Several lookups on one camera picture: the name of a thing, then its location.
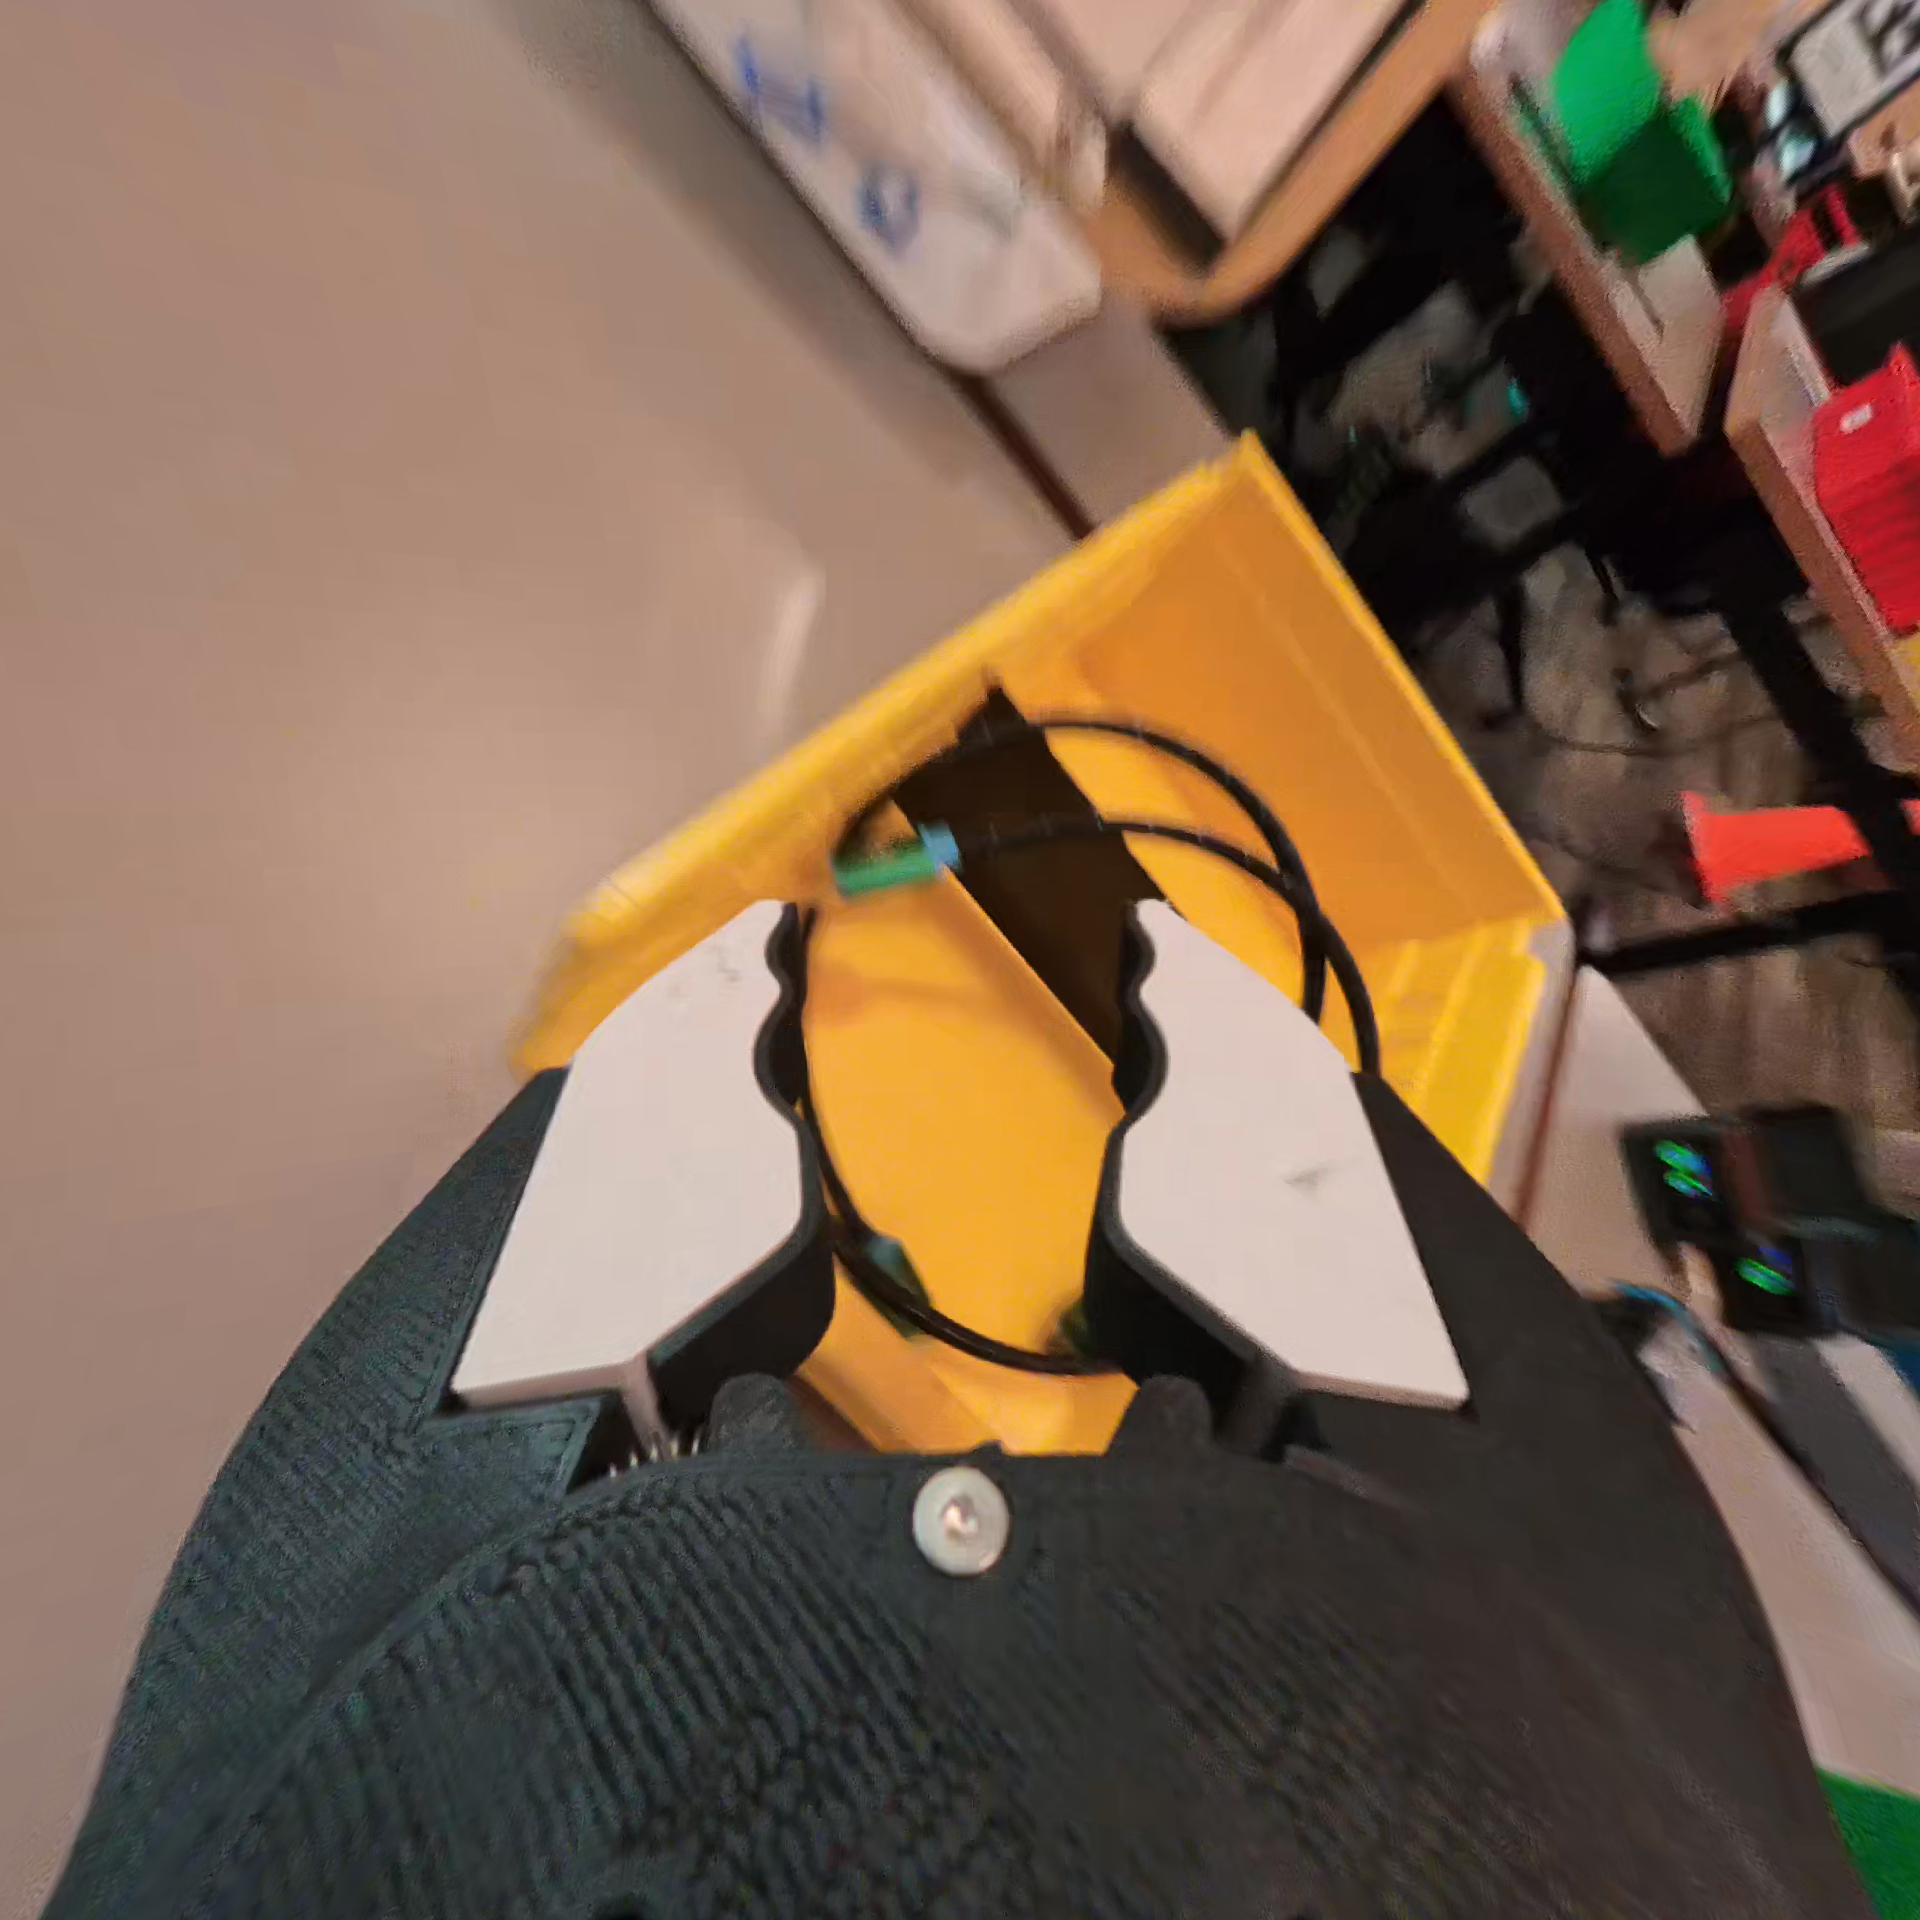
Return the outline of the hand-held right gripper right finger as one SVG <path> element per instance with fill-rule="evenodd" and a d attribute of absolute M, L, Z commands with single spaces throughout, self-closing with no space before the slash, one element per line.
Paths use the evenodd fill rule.
<path fill-rule="evenodd" d="M 1136 1386 L 1188 1380 L 1249 1450 L 1307 1395 L 1462 1411 L 1362 1079 L 1316 1023 L 1163 901 L 1129 911 L 1118 1008 L 1121 1119 L 1083 1284 L 1096 1353 Z"/>

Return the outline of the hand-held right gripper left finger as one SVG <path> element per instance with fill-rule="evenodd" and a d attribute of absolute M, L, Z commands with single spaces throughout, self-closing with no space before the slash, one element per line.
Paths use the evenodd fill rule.
<path fill-rule="evenodd" d="M 834 1313 L 800 1116 L 800 911 L 756 901 L 578 1047 L 450 1373 L 470 1409 L 613 1395 L 635 1434 L 790 1379 Z"/>

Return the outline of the green usb plug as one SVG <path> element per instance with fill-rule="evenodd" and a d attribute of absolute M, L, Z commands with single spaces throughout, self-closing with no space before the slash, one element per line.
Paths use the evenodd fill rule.
<path fill-rule="evenodd" d="M 945 823 L 926 823 L 885 847 L 832 856 L 832 890 L 843 901 L 920 891 L 961 867 L 955 835 Z"/>

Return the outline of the yellow plastic bin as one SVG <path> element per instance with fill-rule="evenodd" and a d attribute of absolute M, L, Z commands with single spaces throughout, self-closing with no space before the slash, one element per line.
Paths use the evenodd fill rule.
<path fill-rule="evenodd" d="M 1123 1107 L 1121 938 L 1139 887 L 1209 939 L 1205 1034 L 1176 1036 L 1171 1093 L 1205 1130 L 1155 1186 L 1193 1249 L 1179 1281 L 1233 1256 L 1281 1304 L 1349 1338 L 1336 1377 L 1288 1359 L 1328 1442 L 1355 1459 L 1545 1451 L 1525 1420 L 1595 1353 L 1568 1288 L 1488 1183 L 1529 1058 L 1545 1044 L 1548 949 L 1566 913 L 1429 706 L 1306 508 L 1259 445 L 1196 469 L 1080 544 L 994 611 L 837 713 L 755 780 L 654 844 L 572 917 L 517 1047 L 555 1071 L 619 1001 L 758 898 L 826 901 L 830 847 L 858 811 L 957 835 L 1043 818 L 1147 821 L 1256 848 L 1257 829 L 1196 769 L 1129 737 L 1002 746 L 936 771 L 938 749 L 1017 719 L 1089 719 L 1173 737 L 1272 808 L 1366 989 L 1380 1072 L 1357 1093 L 1395 1212 L 1424 1260 L 1465 1399 L 1377 1386 L 1410 1307 L 1385 1304 L 1353 1234 L 1318 1251 L 1249 1161 L 1266 1116 L 1304 1145 L 1332 1121 L 1306 1049 L 1266 1034 L 1306 989 L 1301 932 L 1256 879 L 1188 844 L 989 856 L 952 880 L 826 911 L 804 1013 L 832 1161 L 875 1228 L 902 1237 L 931 1304 L 968 1328 L 1043 1338 L 1083 1284 L 1097 1184 Z"/>

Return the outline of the black battery charger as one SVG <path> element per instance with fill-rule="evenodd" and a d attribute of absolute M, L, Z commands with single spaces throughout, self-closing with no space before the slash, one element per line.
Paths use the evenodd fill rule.
<path fill-rule="evenodd" d="M 1726 1144 L 1749 1263 L 1789 1273 L 1821 1332 L 1915 1343 L 1915 1215 L 1886 1201 L 1853 1125 L 1832 1107 L 1757 1107 Z"/>
<path fill-rule="evenodd" d="M 1670 1256 L 1726 1256 L 1745 1243 L 1732 1161 L 1745 1122 L 1717 1116 L 1634 1121 L 1619 1137 L 1638 1223 Z"/>

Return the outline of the orange plastic cone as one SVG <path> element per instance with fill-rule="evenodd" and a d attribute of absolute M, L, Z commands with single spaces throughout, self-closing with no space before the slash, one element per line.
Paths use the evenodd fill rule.
<path fill-rule="evenodd" d="M 1742 891 L 1873 859 L 1852 816 L 1834 804 L 1726 809 L 1686 792 L 1678 799 L 1686 863 L 1705 906 Z"/>

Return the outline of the red storage bin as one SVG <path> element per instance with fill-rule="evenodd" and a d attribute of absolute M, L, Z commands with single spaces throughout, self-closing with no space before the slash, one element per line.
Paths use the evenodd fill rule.
<path fill-rule="evenodd" d="M 1918 369 L 1882 369 L 1813 413 L 1814 499 L 1861 588 L 1897 635 L 1918 633 Z"/>

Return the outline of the wooden shelf rack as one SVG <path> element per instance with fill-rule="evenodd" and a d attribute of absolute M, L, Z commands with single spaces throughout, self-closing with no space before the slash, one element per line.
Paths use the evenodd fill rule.
<path fill-rule="evenodd" d="M 1534 131 L 1553 64 L 1588 12 L 1590 4 L 1499 4 L 1485 15 L 1449 84 L 1457 117 L 1523 218 L 1534 255 L 1609 369 L 1644 441 L 1667 460 L 1696 444 L 1721 445 L 1757 488 L 1766 525 L 1792 554 L 1792 569 L 1824 609 L 1913 773 L 1915 629 L 1886 625 L 1820 508 L 1813 419 L 1832 381 L 1797 313 L 1780 290 L 1764 290 L 1732 360 L 1731 404 L 1720 408 L 1721 305 L 1699 245 L 1670 248 L 1641 269 L 1598 251 Z"/>

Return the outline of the green plastic box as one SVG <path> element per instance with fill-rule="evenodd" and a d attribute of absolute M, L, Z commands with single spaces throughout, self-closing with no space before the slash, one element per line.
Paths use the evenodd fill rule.
<path fill-rule="evenodd" d="M 1880 1919 L 1918 1919 L 1918 1797 L 1832 1770 L 1818 1773 Z"/>

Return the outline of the green storage bin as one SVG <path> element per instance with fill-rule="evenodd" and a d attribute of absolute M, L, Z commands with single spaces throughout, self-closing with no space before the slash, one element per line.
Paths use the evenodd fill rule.
<path fill-rule="evenodd" d="M 1579 220 L 1633 267 L 1717 228 L 1736 180 L 1707 105 L 1664 83 L 1636 2 L 1601 2 L 1548 74 L 1553 141 Z"/>

